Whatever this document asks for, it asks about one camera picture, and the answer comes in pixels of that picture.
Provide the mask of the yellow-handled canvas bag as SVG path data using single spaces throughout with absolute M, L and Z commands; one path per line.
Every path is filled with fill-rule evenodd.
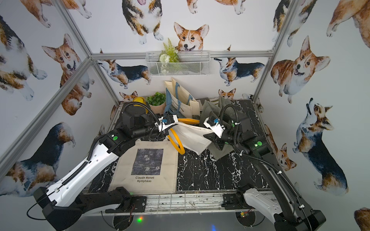
M 199 127 L 199 120 L 190 118 L 180 118 L 169 131 L 167 136 L 176 151 L 183 155 L 186 149 L 189 149 L 200 155 L 208 148 L 211 141 L 204 135 L 211 134 L 212 131 L 207 128 Z

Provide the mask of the white Monet canvas bag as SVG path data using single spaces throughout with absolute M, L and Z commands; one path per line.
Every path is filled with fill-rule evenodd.
M 125 188 L 134 195 L 174 193 L 178 152 L 169 141 L 138 140 L 119 158 L 109 191 Z

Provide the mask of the olive green canvas bag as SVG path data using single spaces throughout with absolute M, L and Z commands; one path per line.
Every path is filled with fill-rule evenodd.
M 204 121 L 209 116 L 214 115 L 217 116 L 220 121 L 222 122 L 225 130 L 223 133 L 231 133 L 233 135 L 233 148 L 236 144 L 236 135 L 238 133 L 238 126 L 240 125 L 241 118 L 237 108 L 231 103 L 230 100 L 225 98 L 219 98 L 218 105 L 211 103 L 210 101 L 205 101 L 203 105 L 203 112 L 201 115 L 200 124 L 204 126 Z M 233 151 L 220 151 L 218 150 L 214 144 L 208 146 L 211 155 L 214 157 L 215 160 L 219 160 L 224 156 L 228 155 Z

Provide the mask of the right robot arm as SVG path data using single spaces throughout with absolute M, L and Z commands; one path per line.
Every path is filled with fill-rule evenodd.
M 248 158 L 267 181 L 273 197 L 267 197 L 251 185 L 236 193 L 238 206 L 253 207 L 274 224 L 277 231 L 316 231 L 326 221 L 299 194 L 278 164 L 272 147 L 264 136 L 253 133 L 248 116 L 226 105 L 221 112 L 210 112 L 203 122 L 212 132 L 205 135 L 218 150 L 226 145 Z

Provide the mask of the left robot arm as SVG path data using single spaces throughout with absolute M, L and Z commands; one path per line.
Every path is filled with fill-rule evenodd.
M 94 139 L 88 156 L 78 166 L 58 182 L 34 193 L 44 220 L 55 230 L 64 231 L 83 214 L 129 205 L 131 195 L 123 187 L 105 193 L 83 194 L 82 191 L 103 169 L 134 147 L 138 139 L 161 139 L 177 123 L 176 115 L 159 117 L 143 103 L 127 103 L 121 111 L 121 122 Z

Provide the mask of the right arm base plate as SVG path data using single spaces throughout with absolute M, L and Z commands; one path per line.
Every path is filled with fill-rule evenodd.
M 223 194 L 223 203 L 221 204 L 221 207 L 225 210 L 252 209 L 252 206 L 245 202 L 240 193 Z

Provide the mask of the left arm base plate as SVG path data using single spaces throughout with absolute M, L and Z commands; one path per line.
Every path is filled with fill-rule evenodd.
M 105 213 L 141 213 L 145 211 L 146 196 L 126 198 L 117 209 L 107 209 Z

